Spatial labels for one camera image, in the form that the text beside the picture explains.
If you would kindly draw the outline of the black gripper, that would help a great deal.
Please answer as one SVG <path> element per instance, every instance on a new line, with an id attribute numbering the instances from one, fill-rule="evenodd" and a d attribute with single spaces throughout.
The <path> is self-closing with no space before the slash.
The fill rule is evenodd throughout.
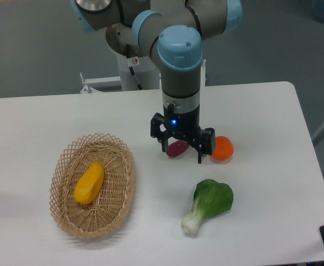
<path id="1" fill-rule="evenodd" d="M 163 108 L 164 116 L 155 113 L 151 119 L 150 135 L 161 144 L 166 152 L 168 140 L 173 136 L 189 143 L 198 152 L 198 163 L 201 164 L 207 155 L 212 155 L 216 148 L 215 130 L 212 127 L 201 129 L 199 126 L 198 106 L 187 113 L 175 113 L 176 108 Z"/>

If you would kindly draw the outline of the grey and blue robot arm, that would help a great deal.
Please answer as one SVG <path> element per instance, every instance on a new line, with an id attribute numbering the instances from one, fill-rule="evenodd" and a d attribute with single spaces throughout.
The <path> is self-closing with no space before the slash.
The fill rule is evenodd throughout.
<path id="1" fill-rule="evenodd" d="M 199 126 L 202 41 L 238 27 L 240 1 L 185 1 L 162 15 L 149 1 L 72 1 L 82 27 L 97 31 L 121 23 L 131 29 L 139 50 L 161 75 L 163 113 L 151 119 L 151 136 L 163 151 L 174 138 L 198 152 L 198 161 L 216 147 L 215 131 Z"/>

